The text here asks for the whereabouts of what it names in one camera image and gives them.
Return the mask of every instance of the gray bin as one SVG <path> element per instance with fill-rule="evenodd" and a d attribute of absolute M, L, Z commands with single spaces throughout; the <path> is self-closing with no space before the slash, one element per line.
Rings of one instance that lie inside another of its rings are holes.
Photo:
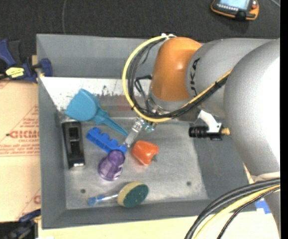
<path fill-rule="evenodd" d="M 222 141 L 189 138 L 190 125 L 184 121 L 161 123 L 155 132 L 141 133 L 138 139 L 159 146 L 157 161 L 144 167 L 128 150 L 123 173 L 114 182 L 104 181 L 97 174 L 96 166 L 105 152 L 86 138 L 86 165 L 68 169 L 57 115 L 61 98 L 63 103 L 68 102 L 81 87 L 94 90 L 109 115 L 130 130 L 135 113 L 116 85 L 110 84 L 120 82 L 124 63 L 144 40 L 51 34 L 38 34 L 36 38 L 38 60 L 49 58 L 54 70 L 53 77 L 39 80 L 44 229 L 196 216 L 215 198 L 248 183 L 230 137 L 224 136 Z M 151 50 L 139 75 L 151 73 L 157 51 L 158 46 Z M 83 135 L 94 126 L 94 122 L 82 123 Z M 105 125 L 98 127 L 122 143 L 122 135 Z M 89 197 L 118 190 L 134 180 L 150 188 L 142 205 L 132 209 L 115 203 L 87 205 Z"/>

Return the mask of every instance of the orange pepper toy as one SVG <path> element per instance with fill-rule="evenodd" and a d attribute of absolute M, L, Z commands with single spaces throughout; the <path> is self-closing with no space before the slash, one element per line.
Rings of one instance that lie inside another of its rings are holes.
<path fill-rule="evenodd" d="M 152 158 L 158 154 L 159 147 L 151 142 L 139 140 L 134 144 L 132 148 L 132 154 L 139 162 L 144 165 L 149 165 Z"/>

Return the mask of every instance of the display screen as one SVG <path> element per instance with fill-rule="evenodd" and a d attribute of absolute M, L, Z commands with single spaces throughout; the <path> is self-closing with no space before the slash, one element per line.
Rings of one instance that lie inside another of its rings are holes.
<path fill-rule="evenodd" d="M 246 10 L 250 0 L 220 0 L 220 4 Z"/>

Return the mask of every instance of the yellow cable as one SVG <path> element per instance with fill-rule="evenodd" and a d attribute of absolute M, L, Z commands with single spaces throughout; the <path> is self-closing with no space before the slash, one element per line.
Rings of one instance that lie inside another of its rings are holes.
<path fill-rule="evenodd" d="M 136 107 L 135 107 L 135 104 L 133 103 L 132 99 L 130 98 L 129 96 L 129 93 L 128 93 L 128 89 L 127 89 L 127 86 L 126 86 L 126 74 L 127 74 L 127 70 L 128 70 L 128 66 L 131 62 L 131 60 L 137 55 L 137 53 L 142 49 L 144 48 L 146 45 L 154 42 L 154 41 L 158 41 L 160 39 L 164 39 L 164 38 L 167 38 L 168 36 L 157 36 L 157 37 L 154 37 L 154 38 L 151 38 L 145 42 L 143 42 L 142 44 L 140 44 L 131 54 L 130 56 L 128 57 L 126 63 L 125 63 L 125 66 L 124 66 L 124 69 L 123 69 L 123 75 L 122 75 L 122 84 L 123 84 L 123 90 L 124 90 L 124 93 L 125 93 L 125 96 L 126 96 L 126 99 L 127 101 L 129 102 L 130 106 L 133 107 L 134 111 L 139 115 L 141 116 L 143 119 L 145 120 L 148 120 L 148 121 L 151 121 L 151 122 L 164 122 L 164 121 L 167 121 L 167 120 L 170 120 L 171 118 L 161 118 L 161 119 L 154 119 L 154 118 L 150 118 L 148 116 L 145 116 L 143 115 Z"/>
<path fill-rule="evenodd" d="M 150 122 L 165 122 L 165 121 L 168 121 L 170 120 L 171 118 L 160 118 L 160 119 L 154 119 L 154 118 L 151 118 L 151 117 L 148 117 L 144 114 L 142 114 L 136 107 L 135 107 L 135 104 L 133 103 L 131 97 L 129 96 L 129 92 L 128 92 L 128 89 L 127 89 L 127 86 L 126 86 L 126 74 L 127 74 L 127 70 L 128 70 L 128 67 L 129 67 L 129 64 L 130 62 L 132 61 L 132 59 L 137 55 L 137 53 L 143 49 L 145 46 L 147 46 L 148 44 L 154 42 L 154 41 L 158 41 L 160 39 L 164 39 L 164 38 L 169 38 L 170 35 L 161 35 L 161 36 L 157 36 L 157 37 L 154 37 L 154 38 L 151 38 L 145 42 L 143 42 L 142 44 L 140 44 L 131 54 L 130 56 L 128 57 L 126 63 L 125 63 L 125 66 L 124 66 L 124 69 L 123 69 L 123 74 L 122 74 L 122 85 L 123 85 L 123 90 L 124 90 L 124 93 L 125 93 L 125 97 L 127 99 L 127 101 L 129 102 L 130 106 L 133 107 L 134 111 L 139 115 L 141 116 L 143 119 L 145 120 L 148 120 Z M 231 71 L 233 70 L 233 68 L 231 70 L 229 70 L 228 72 L 226 72 L 223 76 L 221 76 L 216 82 L 222 80 L 224 77 L 228 76 Z M 194 101 L 196 101 L 197 99 L 199 99 L 201 96 L 204 95 L 204 93 L 206 93 L 209 89 L 211 89 L 213 86 L 215 85 L 215 83 L 212 83 L 208 88 L 206 88 L 204 91 L 202 91 L 199 95 L 197 95 L 196 97 L 194 97 L 193 99 L 191 99 L 189 102 L 187 102 L 184 106 L 182 106 L 182 108 L 186 107 L 187 105 L 193 103 Z"/>
<path fill-rule="evenodd" d="M 230 212 L 232 212 L 233 210 L 243 206 L 246 203 L 249 203 L 250 201 L 252 201 L 253 199 L 257 198 L 258 196 L 272 190 L 275 189 L 277 187 L 279 187 L 280 184 L 269 187 L 267 189 L 263 189 L 260 190 L 258 192 L 252 193 L 251 195 L 248 195 L 236 202 L 234 202 L 233 204 L 229 205 L 228 207 L 226 207 L 225 209 L 221 210 L 219 213 L 215 214 L 211 219 L 209 219 L 200 229 L 199 231 L 196 233 L 196 235 L 194 236 L 194 239 L 197 238 L 201 238 L 202 234 L 205 233 L 206 230 L 209 229 L 209 227 L 211 227 L 217 220 L 221 219 L 223 216 L 229 214 Z"/>

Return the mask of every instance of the black carpet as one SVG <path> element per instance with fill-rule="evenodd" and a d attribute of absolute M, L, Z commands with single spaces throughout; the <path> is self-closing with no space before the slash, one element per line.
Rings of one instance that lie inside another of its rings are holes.
<path fill-rule="evenodd" d="M 37 33 L 63 33 L 64 29 L 67 34 L 142 38 L 171 32 L 199 42 L 280 37 L 281 11 L 269 0 L 258 0 L 258 18 L 245 22 L 213 13 L 212 0 L 67 0 L 63 26 L 64 1 L 0 0 L 0 40 L 21 40 L 22 56 L 30 57 L 36 54 Z M 4 67 L 0 60 L 0 72 Z M 16 226 L 1 224 L 0 238 Z"/>

